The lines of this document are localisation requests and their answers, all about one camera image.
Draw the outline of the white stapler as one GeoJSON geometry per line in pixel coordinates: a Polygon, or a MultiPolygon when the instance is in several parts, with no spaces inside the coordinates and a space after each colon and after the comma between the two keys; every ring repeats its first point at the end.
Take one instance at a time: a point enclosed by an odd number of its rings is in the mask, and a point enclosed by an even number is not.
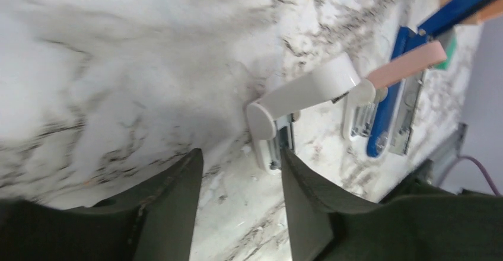
{"type": "Polygon", "coordinates": [[[341,53],[248,104],[245,114],[260,168],[278,174],[281,150],[295,150],[294,114],[327,101],[337,102],[360,81],[349,55],[341,53]]]}

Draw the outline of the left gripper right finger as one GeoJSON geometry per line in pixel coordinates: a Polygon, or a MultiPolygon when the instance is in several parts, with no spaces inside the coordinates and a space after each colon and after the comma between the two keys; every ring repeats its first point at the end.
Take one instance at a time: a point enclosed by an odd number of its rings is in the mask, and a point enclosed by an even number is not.
{"type": "Polygon", "coordinates": [[[501,260],[502,198],[413,181],[386,203],[353,195],[282,151],[294,260],[501,260]]]}

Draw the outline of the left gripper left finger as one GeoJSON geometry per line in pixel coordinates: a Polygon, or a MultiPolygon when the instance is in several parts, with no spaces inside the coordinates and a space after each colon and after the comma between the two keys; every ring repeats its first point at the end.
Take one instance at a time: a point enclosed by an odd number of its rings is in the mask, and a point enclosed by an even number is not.
{"type": "Polygon", "coordinates": [[[1,200],[2,260],[188,260],[202,183],[193,149],[90,208],[1,200]]]}

